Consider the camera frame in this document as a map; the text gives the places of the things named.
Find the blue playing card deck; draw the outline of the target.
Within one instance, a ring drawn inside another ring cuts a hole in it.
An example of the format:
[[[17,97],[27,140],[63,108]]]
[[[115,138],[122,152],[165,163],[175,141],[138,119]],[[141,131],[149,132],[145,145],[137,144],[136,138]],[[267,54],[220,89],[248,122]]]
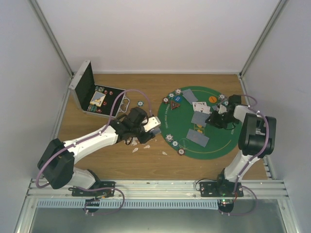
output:
[[[161,130],[160,128],[156,128],[156,129],[153,129],[151,133],[153,133],[154,135],[157,135],[158,133],[161,133]]]

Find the hundred chips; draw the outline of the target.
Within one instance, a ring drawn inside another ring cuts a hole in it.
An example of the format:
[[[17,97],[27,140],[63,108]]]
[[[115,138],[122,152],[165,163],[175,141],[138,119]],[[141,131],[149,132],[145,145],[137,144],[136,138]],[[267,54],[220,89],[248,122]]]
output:
[[[179,149],[177,151],[178,155],[184,155],[185,154],[185,150],[184,149]]]
[[[162,101],[163,101],[164,104],[168,104],[169,103],[169,99],[168,98],[163,98]]]

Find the blue small blind button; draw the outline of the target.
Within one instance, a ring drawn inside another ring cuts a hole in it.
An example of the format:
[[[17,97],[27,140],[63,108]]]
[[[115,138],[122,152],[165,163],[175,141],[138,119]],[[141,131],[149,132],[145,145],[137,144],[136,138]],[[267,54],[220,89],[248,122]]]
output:
[[[173,100],[174,100],[175,102],[180,103],[180,102],[182,101],[182,97],[181,97],[181,96],[174,96]]]

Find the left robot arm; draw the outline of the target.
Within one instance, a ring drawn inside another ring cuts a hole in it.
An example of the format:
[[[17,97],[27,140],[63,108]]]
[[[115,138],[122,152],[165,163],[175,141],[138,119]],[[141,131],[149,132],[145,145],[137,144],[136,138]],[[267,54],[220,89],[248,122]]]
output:
[[[128,114],[109,120],[98,130],[77,139],[62,142],[56,138],[48,144],[38,161],[37,176],[44,176],[53,189],[71,185],[95,196],[100,191],[99,178],[93,171],[75,165],[95,151],[128,139],[137,138],[144,144],[155,137],[155,130],[160,125],[158,117],[135,107]]]

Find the clear round button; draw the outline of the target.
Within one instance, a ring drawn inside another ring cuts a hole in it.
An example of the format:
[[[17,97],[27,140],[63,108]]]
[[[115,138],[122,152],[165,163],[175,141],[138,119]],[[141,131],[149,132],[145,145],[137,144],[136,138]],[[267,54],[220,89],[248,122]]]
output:
[[[191,147],[191,141],[186,138],[182,138],[179,140],[179,147],[184,150],[189,150]]]

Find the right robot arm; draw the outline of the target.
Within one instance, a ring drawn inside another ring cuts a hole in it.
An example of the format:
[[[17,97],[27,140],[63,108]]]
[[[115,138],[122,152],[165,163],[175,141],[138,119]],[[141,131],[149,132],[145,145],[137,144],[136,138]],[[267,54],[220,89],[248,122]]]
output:
[[[243,105],[241,95],[225,97],[206,120],[206,124],[226,130],[229,124],[242,124],[238,139],[239,151],[231,164],[217,176],[215,191],[219,196],[234,195],[249,168],[275,148],[277,119],[265,116],[251,105]]]

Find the orange big blind button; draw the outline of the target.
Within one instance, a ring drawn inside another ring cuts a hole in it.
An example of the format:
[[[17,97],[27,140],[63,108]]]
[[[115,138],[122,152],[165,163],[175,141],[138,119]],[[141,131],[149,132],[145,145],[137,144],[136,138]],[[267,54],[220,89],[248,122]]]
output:
[[[210,96],[208,100],[210,103],[216,103],[218,99],[215,96]]]

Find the red triangle dealer button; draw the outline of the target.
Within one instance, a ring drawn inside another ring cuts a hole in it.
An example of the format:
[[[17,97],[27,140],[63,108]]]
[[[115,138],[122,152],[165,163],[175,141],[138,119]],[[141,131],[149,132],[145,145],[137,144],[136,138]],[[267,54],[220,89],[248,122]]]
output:
[[[180,107],[180,104],[172,100],[171,101],[171,109],[173,110],[173,109],[176,109],[178,107]]]

